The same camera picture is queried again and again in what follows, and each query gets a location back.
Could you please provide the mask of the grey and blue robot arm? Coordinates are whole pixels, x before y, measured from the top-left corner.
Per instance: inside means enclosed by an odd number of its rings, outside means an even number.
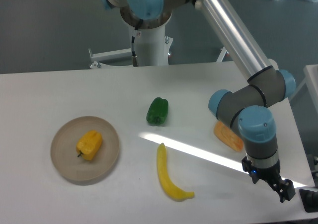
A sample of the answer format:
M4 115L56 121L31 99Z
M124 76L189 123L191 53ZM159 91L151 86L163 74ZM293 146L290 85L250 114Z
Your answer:
M167 65L168 53L163 48L164 36L148 42L146 34L165 26L172 11L192 3L203 13L218 38L229 51L248 85L237 92L218 90L208 107L222 124L240 137L246 155L242 168L253 183L265 181L280 201L295 195L293 182L280 176L276 124L269 107L295 91L294 77L276 70L260 49L228 0L101 0L105 9L119 8L129 25L130 54L133 66Z

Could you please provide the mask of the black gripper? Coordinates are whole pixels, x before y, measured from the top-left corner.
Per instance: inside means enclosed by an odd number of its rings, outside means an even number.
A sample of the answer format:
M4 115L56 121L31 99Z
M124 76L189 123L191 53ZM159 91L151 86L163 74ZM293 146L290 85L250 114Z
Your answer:
M268 168L259 168L252 165L252 162L244 157L241 161L244 172L247 172L252 179L253 184L259 180L267 184L279 195L281 203L290 201L296 194L292 180L282 179L280 176L280 160Z

